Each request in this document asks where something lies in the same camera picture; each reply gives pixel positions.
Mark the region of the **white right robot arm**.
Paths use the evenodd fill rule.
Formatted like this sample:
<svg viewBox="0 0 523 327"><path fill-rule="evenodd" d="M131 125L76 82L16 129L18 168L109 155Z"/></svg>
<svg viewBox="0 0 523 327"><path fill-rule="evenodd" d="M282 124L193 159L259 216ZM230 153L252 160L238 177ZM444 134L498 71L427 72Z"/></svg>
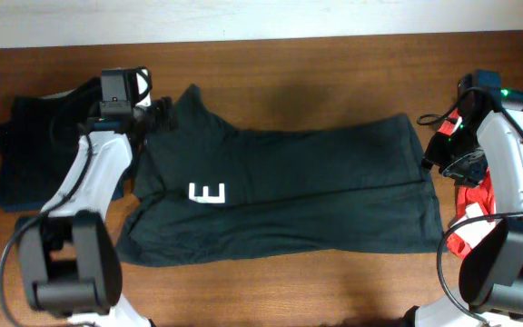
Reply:
<svg viewBox="0 0 523 327"><path fill-rule="evenodd" d="M426 169L457 186L477 187L490 178L495 212L452 225L441 238L436 270L440 300L414 307L406 325L523 326L523 91L502 85L498 73L478 69L458 83L454 105L441 116L422 115L420 125L451 120L448 134L436 132L422 159ZM448 238L476 223L495 227L463 259L459 288L452 291L442 270Z"/></svg>

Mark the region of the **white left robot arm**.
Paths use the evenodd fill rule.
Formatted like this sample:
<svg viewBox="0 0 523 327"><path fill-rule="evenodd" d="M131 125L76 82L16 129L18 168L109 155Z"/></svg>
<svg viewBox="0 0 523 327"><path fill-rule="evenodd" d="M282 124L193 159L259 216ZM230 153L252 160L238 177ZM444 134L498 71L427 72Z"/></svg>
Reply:
<svg viewBox="0 0 523 327"><path fill-rule="evenodd" d="M153 102L148 68L102 71L101 98L78 124L74 161L39 214L18 220L0 259L5 297L7 256L16 248L29 307L62 326L151 326L123 295L122 267L105 227L114 190L133 146L168 122L172 102Z"/></svg>

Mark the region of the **dark green Nike t-shirt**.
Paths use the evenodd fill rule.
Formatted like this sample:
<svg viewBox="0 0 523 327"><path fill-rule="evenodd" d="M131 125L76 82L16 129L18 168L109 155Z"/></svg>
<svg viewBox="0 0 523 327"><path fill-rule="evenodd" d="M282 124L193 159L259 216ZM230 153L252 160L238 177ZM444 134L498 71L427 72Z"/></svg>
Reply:
<svg viewBox="0 0 523 327"><path fill-rule="evenodd" d="M410 120L303 132L242 130L197 86L149 134L116 244L149 267L321 250L432 253L439 200Z"/></svg>

